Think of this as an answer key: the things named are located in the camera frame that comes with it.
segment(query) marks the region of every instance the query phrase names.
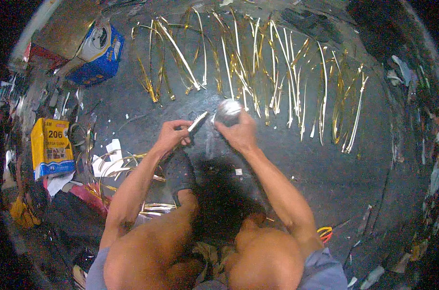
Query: shirtless man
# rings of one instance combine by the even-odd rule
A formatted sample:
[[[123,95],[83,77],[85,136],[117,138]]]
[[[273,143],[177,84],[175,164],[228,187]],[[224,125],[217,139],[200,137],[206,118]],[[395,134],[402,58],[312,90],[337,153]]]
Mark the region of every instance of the shirtless man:
[[[192,122],[163,124],[158,141],[121,184],[108,212],[100,250],[87,276],[94,289],[346,289],[342,265],[324,248],[316,233],[313,213],[288,179],[258,148],[255,121],[245,111],[240,123],[216,129],[242,154],[258,176],[276,214],[289,233],[260,228],[260,217],[247,217],[235,239],[236,252],[226,261],[227,285],[218,281],[195,284],[204,268],[201,258],[180,258],[190,241],[198,214],[192,166],[187,154],[173,148],[190,143]],[[128,232],[146,197],[155,168],[164,167],[173,188],[176,210]]]

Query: cloth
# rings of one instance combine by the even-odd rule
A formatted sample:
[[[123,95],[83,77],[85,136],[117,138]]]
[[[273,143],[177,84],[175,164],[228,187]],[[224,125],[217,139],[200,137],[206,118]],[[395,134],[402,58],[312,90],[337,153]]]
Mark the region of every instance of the cloth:
[[[32,214],[31,209],[23,202],[20,196],[12,203],[10,214],[23,229],[29,229],[41,224],[41,221]]]
[[[103,265],[107,259],[108,248],[101,249],[94,264],[90,267],[86,279],[86,290],[106,290],[103,280]],[[218,281],[206,281],[198,284],[193,290],[228,290]],[[298,290],[347,289],[342,264],[334,259],[328,248],[314,251],[305,259],[304,273]]]

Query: paper scrap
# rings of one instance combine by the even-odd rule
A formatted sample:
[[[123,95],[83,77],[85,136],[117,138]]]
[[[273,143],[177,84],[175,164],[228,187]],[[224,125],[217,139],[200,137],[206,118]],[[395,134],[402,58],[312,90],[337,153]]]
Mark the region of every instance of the paper scrap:
[[[47,190],[50,197],[53,197],[65,184],[73,179],[74,171],[62,176],[47,177]]]
[[[121,168],[124,161],[121,154],[121,145],[119,139],[113,139],[110,144],[106,146],[107,152],[112,152],[110,155],[110,162],[104,161],[99,156],[92,157],[92,169],[94,169],[95,177],[110,176],[111,173],[116,174],[119,171],[128,170],[129,168]]]

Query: red cloth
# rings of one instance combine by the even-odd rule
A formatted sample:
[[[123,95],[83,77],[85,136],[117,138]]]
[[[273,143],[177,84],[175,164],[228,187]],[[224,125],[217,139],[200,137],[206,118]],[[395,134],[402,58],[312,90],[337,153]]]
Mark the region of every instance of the red cloth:
[[[90,192],[87,185],[73,186],[70,189],[70,192],[82,199],[90,208],[98,212],[102,217],[107,217],[107,207],[102,203],[102,200],[99,197]]]

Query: man's right hand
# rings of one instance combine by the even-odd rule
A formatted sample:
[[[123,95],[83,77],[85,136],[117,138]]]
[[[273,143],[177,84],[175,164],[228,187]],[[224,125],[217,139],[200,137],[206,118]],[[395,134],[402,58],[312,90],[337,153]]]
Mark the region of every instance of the man's right hand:
[[[255,120],[243,109],[240,112],[239,124],[226,127],[221,122],[215,122],[215,127],[216,130],[226,138],[229,144],[241,154],[257,148]]]

